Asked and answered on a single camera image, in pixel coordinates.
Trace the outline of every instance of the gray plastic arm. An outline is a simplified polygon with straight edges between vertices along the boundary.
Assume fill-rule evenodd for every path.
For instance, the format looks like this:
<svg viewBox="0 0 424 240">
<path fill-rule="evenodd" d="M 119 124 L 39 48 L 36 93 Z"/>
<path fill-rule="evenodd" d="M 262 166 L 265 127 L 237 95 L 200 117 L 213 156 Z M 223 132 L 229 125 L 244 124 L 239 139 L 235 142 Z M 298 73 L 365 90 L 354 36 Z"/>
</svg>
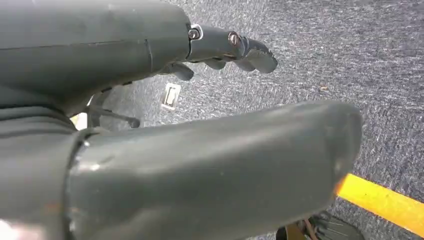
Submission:
<svg viewBox="0 0 424 240">
<path fill-rule="evenodd" d="M 158 0 L 0 0 L 0 23 L 0 108 L 75 114 L 190 52 L 188 16 Z"/>
<path fill-rule="evenodd" d="M 67 193 L 77 240 L 231 240 L 325 209 L 360 149 L 334 101 L 89 137 Z"/>
</svg>

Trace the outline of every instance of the yellow tape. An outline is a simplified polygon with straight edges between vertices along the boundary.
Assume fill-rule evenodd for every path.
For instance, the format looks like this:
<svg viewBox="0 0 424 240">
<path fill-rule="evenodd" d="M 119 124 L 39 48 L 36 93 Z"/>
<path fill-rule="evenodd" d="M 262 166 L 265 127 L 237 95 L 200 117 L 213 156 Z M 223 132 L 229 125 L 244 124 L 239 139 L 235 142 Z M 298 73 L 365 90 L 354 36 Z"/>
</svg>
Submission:
<svg viewBox="0 0 424 240">
<path fill-rule="evenodd" d="M 338 196 L 424 238 L 424 203 L 352 174 Z"/>
</svg>

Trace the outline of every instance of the prosthetic hand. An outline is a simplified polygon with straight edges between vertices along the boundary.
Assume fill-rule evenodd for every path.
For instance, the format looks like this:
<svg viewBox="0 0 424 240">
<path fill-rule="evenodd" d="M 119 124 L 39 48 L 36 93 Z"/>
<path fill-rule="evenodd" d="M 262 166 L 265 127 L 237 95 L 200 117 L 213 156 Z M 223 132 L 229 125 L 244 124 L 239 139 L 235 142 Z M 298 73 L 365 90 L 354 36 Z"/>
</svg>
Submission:
<svg viewBox="0 0 424 240">
<path fill-rule="evenodd" d="M 0 233 L 10 234 L 2 239 L 231 240 L 274 231 L 325 209 L 359 151 L 359 110 L 333 101 L 77 132 L 66 114 L 103 89 L 155 74 L 188 80 L 185 62 L 263 73 L 277 62 L 262 43 L 192 25 L 166 3 L 1 6 Z"/>
<path fill-rule="evenodd" d="M 180 8 L 151 0 L 1 0 L 0 108 L 78 112 L 93 94 L 156 74 L 189 80 L 184 62 L 235 62 L 272 72 L 262 43 L 191 24 Z"/>
</svg>

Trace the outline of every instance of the screw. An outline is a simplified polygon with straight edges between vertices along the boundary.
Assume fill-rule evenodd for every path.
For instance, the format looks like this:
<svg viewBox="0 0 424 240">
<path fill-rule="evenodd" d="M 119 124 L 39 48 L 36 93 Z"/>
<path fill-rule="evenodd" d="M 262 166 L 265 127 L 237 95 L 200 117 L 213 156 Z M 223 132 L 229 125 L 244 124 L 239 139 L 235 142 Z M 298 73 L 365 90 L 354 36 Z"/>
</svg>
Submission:
<svg viewBox="0 0 424 240">
<path fill-rule="evenodd" d="M 237 47 L 240 44 L 240 37 L 236 32 L 232 31 L 228 34 L 228 41 Z"/>
<path fill-rule="evenodd" d="M 199 32 L 199 30 L 197 30 L 195 28 L 192 28 L 192 29 L 188 30 L 188 38 L 190 40 L 195 40 L 195 39 L 200 38 L 200 32 Z"/>
</svg>

